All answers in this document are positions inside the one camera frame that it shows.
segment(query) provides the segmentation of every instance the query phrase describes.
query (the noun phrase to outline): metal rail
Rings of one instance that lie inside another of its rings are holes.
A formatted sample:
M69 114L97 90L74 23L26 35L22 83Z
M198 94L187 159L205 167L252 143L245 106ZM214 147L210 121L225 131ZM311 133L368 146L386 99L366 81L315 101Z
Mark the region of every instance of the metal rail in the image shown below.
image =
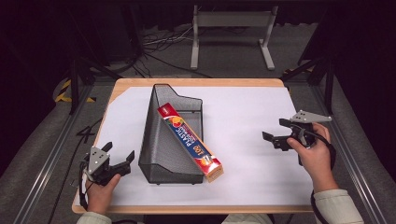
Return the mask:
M91 90L92 90L92 86L84 86L79 101L84 102L89 97ZM70 115L67 118L66 123L58 139L56 140L55 145L53 146L28 196L26 197L26 200L23 203L20 212L16 216L14 220L14 224L27 223L30 215L32 215L35 206L37 205L38 200L40 199L41 194L44 191L44 188L46 187L48 181L50 180L50 176L52 175L55 165L58 162L62 154L62 151L64 150L64 144L66 142L67 137L69 136L70 130L72 129L76 119L78 118L78 114L80 113L81 108L83 106L84 104L79 104L73 115Z
M324 114L328 114L325 104L323 103L323 93L321 92L319 87L311 87L313 94L316 97L317 103L320 106L320 109ZM386 224L388 223L384 215L381 212L381 209L378 206L378 203L375 200L373 193L370 191L370 188L367 184L366 179L364 178L361 169L356 163L352 153L350 152L350 148L347 144L346 139L341 134L341 130L336 122L336 119L333 118L332 122L329 122L330 128L334 132L333 138L339 143L339 150L341 157L343 158L344 164L346 165L347 170L349 171L350 176L352 177L352 181L355 184L355 187L361 196L361 200L363 201L364 206L370 216L370 219L373 223L378 224Z

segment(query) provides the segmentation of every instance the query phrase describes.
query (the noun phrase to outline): white paper sheet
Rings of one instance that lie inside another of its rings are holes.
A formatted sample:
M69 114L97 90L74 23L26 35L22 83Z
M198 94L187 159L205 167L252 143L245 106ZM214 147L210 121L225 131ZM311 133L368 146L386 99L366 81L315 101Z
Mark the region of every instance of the white paper sheet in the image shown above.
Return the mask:
M283 152L262 131L290 135L278 124L295 109L286 88L174 87L203 100L205 143L223 164L212 183L149 184L137 165L151 87L132 87L111 103L97 147L113 143L110 163L135 151L132 172L117 186L113 205L309 205L312 183L294 150Z

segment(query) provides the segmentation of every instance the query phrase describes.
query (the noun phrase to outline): black clamp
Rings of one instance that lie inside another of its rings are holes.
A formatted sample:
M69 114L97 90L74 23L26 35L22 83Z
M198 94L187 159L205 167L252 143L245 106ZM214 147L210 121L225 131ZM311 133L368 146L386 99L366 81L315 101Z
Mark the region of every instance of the black clamp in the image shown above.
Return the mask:
M131 173L131 162L134 160L134 151L126 158L126 161L117 165L110 165L110 155L107 153L113 144L107 143L102 149L92 147L90 154L87 154L80 164L79 169L79 199L80 204L87 210L88 204L85 200L85 193L82 192L82 175L95 184L105 186L114 175L121 176Z
M290 135L273 136L270 133L262 132L262 138L266 141L271 142L274 145L274 148L280 148L282 149L282 151L289 151L289 149L292 149L292 147L287 142L287 139L290 137L296 139L304 147L310 148L316 142L316 138L327 143L327 140L325 138L314 132L312 125L312 122L325 121L332 121L332 118L300 110L291 119L279 119L279 124L281 126L291 129Z

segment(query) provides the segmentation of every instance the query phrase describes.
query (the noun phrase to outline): wooden tabletop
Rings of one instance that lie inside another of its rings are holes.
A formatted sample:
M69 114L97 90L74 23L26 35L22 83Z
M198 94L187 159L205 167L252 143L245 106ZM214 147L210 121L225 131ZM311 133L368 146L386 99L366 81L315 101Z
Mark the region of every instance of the wooden tabletop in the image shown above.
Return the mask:
M119 79L109 98L109 105L121 94L131 87L151 87L154 84L166 83L173 87L284 87L283 82L277 78L122 78ZM75 213L84 213L82 206L76 204L78 196L72 205ZM301 213L312 212L308 205L112 205L108 213L118 214L232 214L232 213Z

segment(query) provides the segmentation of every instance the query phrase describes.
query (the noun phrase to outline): metal frame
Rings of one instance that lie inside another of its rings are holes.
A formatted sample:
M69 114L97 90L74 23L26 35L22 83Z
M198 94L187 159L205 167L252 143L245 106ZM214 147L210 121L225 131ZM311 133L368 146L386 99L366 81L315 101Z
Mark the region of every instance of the metal frame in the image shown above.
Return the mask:
M311 90L316 97L316 101L323 113L328 114L326 105L323 104L323 93L321 92L320 88L318 86L315 86L311 87ZM361 196L361 200L366 207L367 213L369 214L371 221L378 224L388 223L385 220L384 215L382 214L381 209L379 208L379 205L376 202L374 195L371 192L363 173L361 172L361 169L359 168L359 165L356 163L353 155L351 154L347 141L343 137L341 130L336 122L336 119L333 118L333 121L329 122L329 125L331 130L334 132L333 138L340 145L338 152L343 158L344 164L349 171L349 175L351 176L359 195Z
M84 86L79 101L84 102L89 97L91 90L92 90L92 86ZM45 187L47 186L47 183L50 180L52 172L55 169L56 163L61 157L67 137L69 136L70 131L74 123L76 122L76 119L78 118L78 114L83 106L84 104L78 104L75 113L73 113L67 118L66 123L58 139L56 140L55 145L53 146L49 156L47 157L46 162L44 163L43 168L38 174L35 183L33 184L28 196L25 199L20 212L15 217L14 224L22 224L28 222L29 217L32 215L35 206L37 205L38 200L41 197L41 194L43 193Z
M268 70L275 70L274 62L268 49L271 32L274 27L277 7L272 11L255 11L255 12L234 12L234 11L199 11L198 6L194 6L193 13L193 31L194 39L192 42L191 69L198 69L199 39L198 27L215 27L215 26L257 26L265 27L264 39L259 39L262 55L267 64Z

